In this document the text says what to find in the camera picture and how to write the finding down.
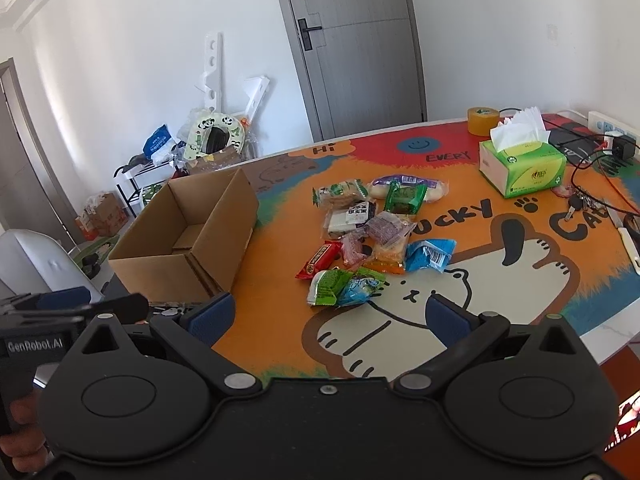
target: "tape roll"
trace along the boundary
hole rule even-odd
[[[469,133],[478,137],[488,137],[500,122],[500,112],[493,108],[469,108],[466,116]]]

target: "door frame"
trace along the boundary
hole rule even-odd
[[[318,117],[316,101],[314,100],[314,94],[311,88],[311,79],[309,78],[309,73],[306,68],[305,54],[302,50],[302,44],[300,43],[298,25],[293,11],[293,5],[291,0],[279,0],[279,2],[280,9],[282,10],[282,17],[284,18],[284,26],[287,31],[287,37],[289,38],[291,53],[293,54],[293,63],[296,67],[296,72],[298,73],[298,80],[300,82],[300,89],[302,90],[302,99],[305,103],[306,115],[309,119],[309,126],[311,127],[311,135],[314,138],[314,142],[330,140],[322,138],[320,119]],[[422,66],[422,51],[420,50],[418,27],[415,20],[414,0],[406,0],[406,4],[409,9],[409,22],[411,24],[411,32],[414,38],[415,64],[418,74],[418,91],[420,92],[420,108],[422,110],[423,120],[427,121],[427,98],[424,85],[424,68]]]
[[[33,126],[20,89],[20,83],[18,83],[18,73],[15,69],[14,58],[11,57],[5,62],[0,62],[0,82],[2,83],[0,94],[3,88],[9,107],[9,114],[18,132],[18,138],[42,186],[42,190],[72,241],[76,244],[81,244],[85,240],[80,228],[76,225],[76,210],[62,189]]]

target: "white chair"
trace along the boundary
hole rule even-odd
[[[84,286],[91,302],[100,291],[53,238],[24,229],[0,235],[0,299],[29,292],[55,292]]]

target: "knife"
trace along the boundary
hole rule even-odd
[[[609,213],[609,217],[611,218],[613,225],[620,233],[622,243],[625,245],[626,254],[629,255],[629,259],[636,270],[636,274],[640,275],[640,254],[638,254],[638,249],[631,238],[631,234],[629,234],[629,231],[627,231],[622,224],[622,220],[620,219],[620,215],[617,211],[613,211],[612,208],[607,206],[607,212]]]

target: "screw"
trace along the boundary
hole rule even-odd
[[[408,374],[400,378],[400,384],[407,390],[425,390],[431,386],[431,378],[422,374]]]
[[[325,384],[324,386],[320,386],[320,393],[323,395],[335,395],[338,393],[338,388],[330,384]]]
[[[233,390],[246,390],[251,388],[256,382],[256,378],[251,374],[231,374],[225,377],[225,384]]]

